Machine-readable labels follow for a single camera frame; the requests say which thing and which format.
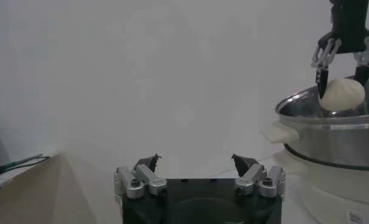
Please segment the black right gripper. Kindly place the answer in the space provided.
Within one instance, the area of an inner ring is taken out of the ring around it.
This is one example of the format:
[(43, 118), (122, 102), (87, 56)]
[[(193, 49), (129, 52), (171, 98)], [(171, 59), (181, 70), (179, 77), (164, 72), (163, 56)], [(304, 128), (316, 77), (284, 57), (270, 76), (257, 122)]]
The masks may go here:
[(330, 0), (330, 3), (333, 26), (319, 39), (311, 60), (311, 66), (316, 68), (320, 99), (326, 93), (328, 68), (337, 53), (354, 53), (357, 61), (354, 79), (361, 85), (369, 79), (369, 29), (366, 28), (369, 0)]

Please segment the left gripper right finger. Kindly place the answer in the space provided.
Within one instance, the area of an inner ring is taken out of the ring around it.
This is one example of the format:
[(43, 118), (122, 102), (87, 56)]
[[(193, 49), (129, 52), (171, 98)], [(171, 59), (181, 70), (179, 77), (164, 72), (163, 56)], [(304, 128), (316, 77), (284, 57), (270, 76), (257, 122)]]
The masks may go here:
[(238, 178), (234, 180), (235, 194), (239, 197), (252, 195), (255, 189), (262, 197), (285, 198), (286, 172), (280, 166), (272, 166), (268, 171), (253, 158), (232, 155)]

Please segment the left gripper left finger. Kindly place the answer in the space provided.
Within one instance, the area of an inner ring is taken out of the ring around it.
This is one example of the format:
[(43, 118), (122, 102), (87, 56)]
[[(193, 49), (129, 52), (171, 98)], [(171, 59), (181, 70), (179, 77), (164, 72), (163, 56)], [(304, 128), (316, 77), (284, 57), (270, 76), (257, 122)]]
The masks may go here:
[(138, 160), (132, 169), (118, 167), (114, 172), (115, 196), (138, 200), (148, 192), (157, 198), (164, 198), (168, 192), (167, 180), (154, 173), (159, 159), (156, 153)]

